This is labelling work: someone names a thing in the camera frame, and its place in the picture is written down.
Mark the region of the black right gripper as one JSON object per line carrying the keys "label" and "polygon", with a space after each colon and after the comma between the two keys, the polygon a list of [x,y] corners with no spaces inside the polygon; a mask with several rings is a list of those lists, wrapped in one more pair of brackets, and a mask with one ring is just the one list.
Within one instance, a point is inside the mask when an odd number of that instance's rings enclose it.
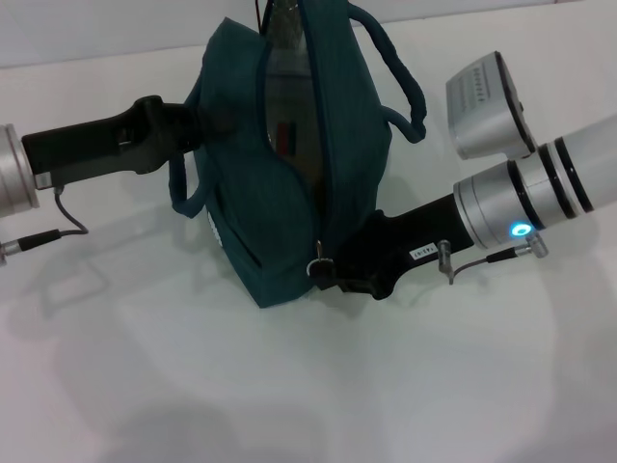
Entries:
{"label": "black right gripper", "polygon": [[338,285],[383,300],[405,273],[437,260],[444,240],[453,253],[473,246],[451,194],[396,217],[375,211],[333,259],[312,260],[307,275],[320,290]]}

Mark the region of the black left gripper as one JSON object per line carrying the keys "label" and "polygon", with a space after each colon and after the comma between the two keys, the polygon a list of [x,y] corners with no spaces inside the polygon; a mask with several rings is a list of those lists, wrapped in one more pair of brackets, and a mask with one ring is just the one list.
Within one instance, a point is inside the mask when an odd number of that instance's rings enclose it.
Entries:
{"label": "black left gripper", "polygon": [[48,189],[119,172],[150,174],[236,129],[229,103],[189,108],[152,95],[114,117],[29,134],[21,143],[36,187]]}

